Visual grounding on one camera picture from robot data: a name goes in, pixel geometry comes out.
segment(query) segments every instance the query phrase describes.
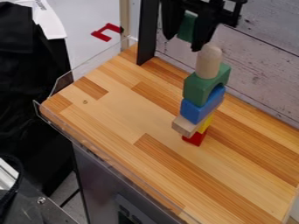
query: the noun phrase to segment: red block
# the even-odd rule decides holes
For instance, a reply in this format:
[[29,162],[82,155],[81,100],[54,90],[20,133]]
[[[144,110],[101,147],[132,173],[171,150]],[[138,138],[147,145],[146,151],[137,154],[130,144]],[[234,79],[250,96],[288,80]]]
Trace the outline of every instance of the red block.
[[199,132],[195,132],[195,134],[191,138],[187,138],[185,136],[183,136],[182,138],[187,143],[194,144],[196,146],[200,146],[201,143],[204,141],[206,132],[207,132],[207,130],[203,134],[200,134]]
[[110,30],[113,32],[118,32],[121,33],[122,32],[122,28],[119,26],[116,26],[114,24],[106,24],[103,28],[99,29],[98,31],[93,31],[92,35],[98,39],[102,39],[106,42],[108,42],[111,38],[105,34],[103,34],[103,32],[105,30]]

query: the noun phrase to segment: cream cylinder block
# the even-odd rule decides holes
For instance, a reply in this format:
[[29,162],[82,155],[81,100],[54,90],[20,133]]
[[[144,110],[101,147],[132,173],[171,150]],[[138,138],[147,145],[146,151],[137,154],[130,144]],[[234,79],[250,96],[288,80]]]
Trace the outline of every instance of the cream cylinder block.
[[212,43],[207,43],[198,52],[195,73],[202,79],[213,79],[218,74],[221,62],[221,49]]

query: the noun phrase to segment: stacked blocks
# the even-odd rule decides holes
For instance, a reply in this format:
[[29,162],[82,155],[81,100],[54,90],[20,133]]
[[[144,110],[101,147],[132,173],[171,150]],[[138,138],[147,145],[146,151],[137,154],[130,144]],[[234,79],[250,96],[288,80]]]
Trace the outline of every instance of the stacked blocks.
[[173,121],[172,128],[190,144],[201,145],[213,112],[223,102],[231,67],[221,60],[222,52],[218,47],[210,43],[204,45],[198,53],[195,73],[184,81],[180,115]]

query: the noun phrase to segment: beige block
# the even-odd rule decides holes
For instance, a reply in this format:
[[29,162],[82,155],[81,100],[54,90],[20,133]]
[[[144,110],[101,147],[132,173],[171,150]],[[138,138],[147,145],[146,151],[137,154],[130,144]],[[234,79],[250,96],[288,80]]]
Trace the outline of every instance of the beige block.
[[202,79],[213,79],[217,76],[220,63],[222,61],[222,51],[216,45],[207,43],[198,52],[195,73]]
[[173,120],[171,127],[179,134],[191,138],[198,130],[200,124],[201,122],[199,122],[198,124],[193,124],[192,122],[189,122],[187,119],[179,115],[176,117],[176,119]]

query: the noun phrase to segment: red bracket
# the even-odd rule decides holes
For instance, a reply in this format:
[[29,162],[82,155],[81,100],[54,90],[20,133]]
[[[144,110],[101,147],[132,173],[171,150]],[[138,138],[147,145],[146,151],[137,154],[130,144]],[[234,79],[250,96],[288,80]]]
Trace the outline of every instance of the red bracket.
[[105,34],[102,34],[105,30],[110,30],[118,33],[122,32],[121,27],[118,27],[114,24],[106,24],[103,28],[99,29],[98,31],[93,31],[92,35],[98,39],[108,42],[111,38]]

